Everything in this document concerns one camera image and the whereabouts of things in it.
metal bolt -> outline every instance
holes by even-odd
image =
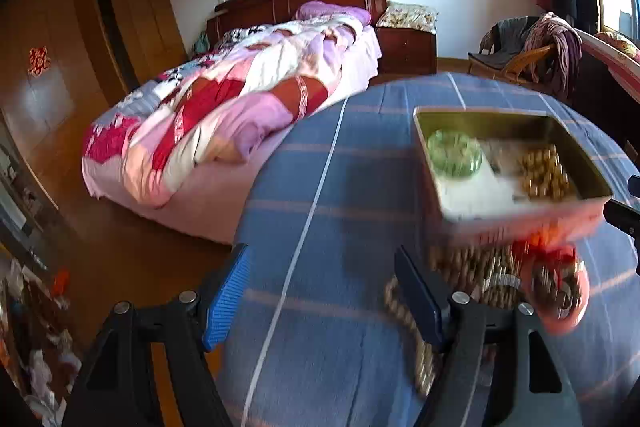
[[[191,304],[197,297],[198,294],[193,290],[185,290],[184,292],[180,293],[180,296],[178,296],[178,300],[182,304]]]
[[[518,310],[523,315],[527,315],[527,317],[533,315],[533,306],[528,302],[521,302],[520,304],[518,304]]]
[[[453,302],[458,304],[468,304],[470,300],[469,295],[464,292],[453,292],[451,298],[453,299]]]
[[[128,301],[120,301],[113,307],[113,311],[118,315],[124,315],[131,309],[131,304]]]

blue gripper pad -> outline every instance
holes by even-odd
[[[216,344],[224,341],[231,328],[231,322],[236,316],[236,310],[242,300],[242,294],[249,280],[250,250],[247,245],[242,245],[240,252],[228,270],[226,278],[218,293],[213,297],[207,309],[205,327],[202,335],[202,344],[207,351],[211,351]]]

brown beads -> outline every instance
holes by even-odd
[[[561,201],[569,192],[569,176],[564,171],[556,146],[531,151],[523,156],[522,189],[529,199]]]

purple pillow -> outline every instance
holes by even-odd
[[[337,4],[327,4],[322,1],[305,2],[294,15],[293,19],[297,21],[306,21],[313,17],[322,15],[333,15],[335,13],[344,13],[351,15],[359,20],[363,26],[371,22],[371,14],[363,8],[355,6],[340,6]]]

green lid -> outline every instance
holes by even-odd
[[[427,153],[437,174],[470,176],[482,164],[482,150],[475,138],[457,131],[438,130],[427,140]]]

